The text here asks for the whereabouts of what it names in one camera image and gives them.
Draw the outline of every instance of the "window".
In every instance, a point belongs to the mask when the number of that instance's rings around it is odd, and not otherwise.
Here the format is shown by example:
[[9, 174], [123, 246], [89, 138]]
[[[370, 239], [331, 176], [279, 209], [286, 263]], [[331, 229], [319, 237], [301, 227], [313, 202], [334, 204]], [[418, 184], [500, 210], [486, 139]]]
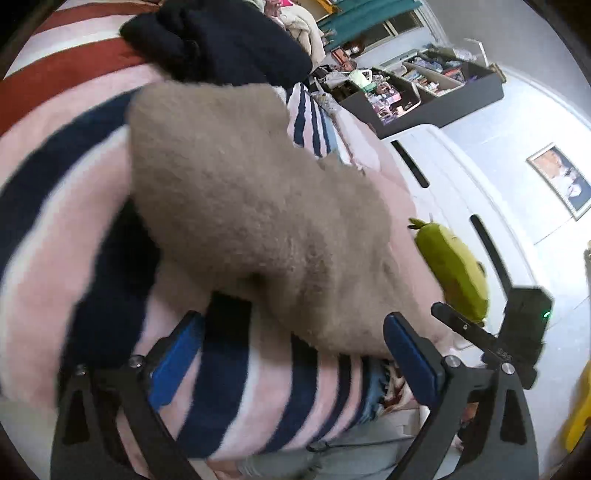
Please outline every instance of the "window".
[[343, 48], [346, 51], [350, 50], [349, 55], [351, 58], [355, 58], [370, 47], [380, 45], [401, 33], [422, 26], [424, 26], [423, 21], [415, 11], [405, 12], [368, 28], [357, 38], [348, 41], [343, 45]]

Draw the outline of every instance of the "navy blue stripe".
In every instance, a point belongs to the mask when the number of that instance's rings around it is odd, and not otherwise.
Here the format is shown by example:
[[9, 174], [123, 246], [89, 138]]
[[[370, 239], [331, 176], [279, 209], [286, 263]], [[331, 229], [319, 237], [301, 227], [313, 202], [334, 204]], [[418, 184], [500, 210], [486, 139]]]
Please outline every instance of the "navy blue stripe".
[[310, 98], [310, 105], [312, 107], [312, 147], [314, 148], [314, 155], [316, 157], [320, 157], [320, 134], [318, 132], [318, 119], [317, 119], [317, 108], [316, 101], [308, 94]]
[[158, 248], [128, 200], [100, 247], [94, 279], [74, 312], [62, 376], [77, 364], [116, 368], [129, 359], [142, 331], [159, 259]]
[[207, 458], [222, 443], [240, 407], [248, 375], [251, 304], [214, 294], [193, 404], [178, 436], [188, 458]]
[[357, 425], [359, 423], [359, 421], [361, 419], [361, 415], [363, 415], [363, 410], [365, 409], [365, 404], [367, 403], [367, 400], [368, 400], [369, 377], [370, 377], [369, 357], [368, 356], [361, 357], [361, 373], [362, 373], [361, 401], [359, 402], [359, 407], [357, 409], [357, 412], [355, 413], [355, 416], [351, 420], [351, 423], [349, 423], [349, 426], [346, 428], [346, 430], [349, 430], [351, 427], [354, 427], [355, 425]]
[[84, 153], [125, 123], [124, 112], [132, 93], [89, 110], [57, 131], [29, 155], [6, 184], [0, 194], [0, 274], [57, 183]]
[[285, 104], [288, 105], [290, 103], [291, 94], [294, 93], [294, 88], [289, 87], [285, 89]]
[[329, 154], [332, 151], [332, 148], [330, 146], [330, 140], [329, 140], [329, 133], [327, 131], [327, 126], [326, 126], [326, 118], [324, 118], [324, 112], [322, 110], [322, 108], [319, 108], [320, 110], [320, 121], [322, 122], [322, 135], [324, 136], [324, 144], [326, 145], [326, 153]]
[[295, 335], [291, 336], [291, 395], [273, 437], [263, 452], [283, 448], [299, 431], [312, 410], [318, 383], [318, 352]]
[[339, 389], [336, 395], [335, 406], [330, 412], [312, 442], [317, 442], [323, 438], [332, 427], [335, 426], [351, 391], [351, 357], [349, 355], [339, 355]]
[[304, 146], [304, 126], [306, 124], [306, 91], [304, 86], [300, 85], [300, 106], [294, 122], [294, 143], [301, 147]]

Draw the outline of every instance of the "blue gripper pad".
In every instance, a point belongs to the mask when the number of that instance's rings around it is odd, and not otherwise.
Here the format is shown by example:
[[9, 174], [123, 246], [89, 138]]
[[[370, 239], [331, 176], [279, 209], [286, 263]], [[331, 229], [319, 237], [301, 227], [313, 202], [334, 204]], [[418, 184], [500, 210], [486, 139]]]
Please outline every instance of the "blue gripper pad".
[[400, 312], [384, 319], [384, 340], [413, 395], [421, 405], [439, 404], [445, 371], [443, 357], [426, 338], [419, 337]]
[[189, 312], [170, 336], [160, 339], [154, 346], [153, 351], [160, 350], [156, 355], [159, 361], [150, 375], [148, 401], [155, 411], [172, 401], [203, 345], [204, 336], [205, 319], [197, 312]]

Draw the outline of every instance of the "teal curtain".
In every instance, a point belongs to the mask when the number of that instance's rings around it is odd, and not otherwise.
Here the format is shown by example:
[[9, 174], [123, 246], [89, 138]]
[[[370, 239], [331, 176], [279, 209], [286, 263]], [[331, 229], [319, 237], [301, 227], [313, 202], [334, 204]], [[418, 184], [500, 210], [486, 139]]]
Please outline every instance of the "teal curtain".
[[388, 18], [421, 6], [418, 0], [340, 0], [333, 3], [339, 12], [318, 22], [321, 30], [336, 31], [335, 35], [328, 37], [330, 43], [326, 46], [327, 51], [334, 50]]

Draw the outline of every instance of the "red stripe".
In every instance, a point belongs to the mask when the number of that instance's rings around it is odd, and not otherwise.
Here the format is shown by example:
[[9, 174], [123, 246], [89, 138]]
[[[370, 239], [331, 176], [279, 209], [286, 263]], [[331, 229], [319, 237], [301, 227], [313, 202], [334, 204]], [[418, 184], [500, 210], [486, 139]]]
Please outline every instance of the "red stripe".
[[140, 5], [129, 2], [118, 4], [86, 4], [79, 7], [67, 8], [53, 12], [33, 34], [50, 30], [51, 28], [69, 25], [71, 23], [88, 20], [90, 18], [109, 17], [110, 15], [137, 15], [155, 12], [158, 5]]
[[69, 48], [31, 63], [0, 82], [0, 135], [55, 95], [142, 63], [145, 60], [122, 38]]

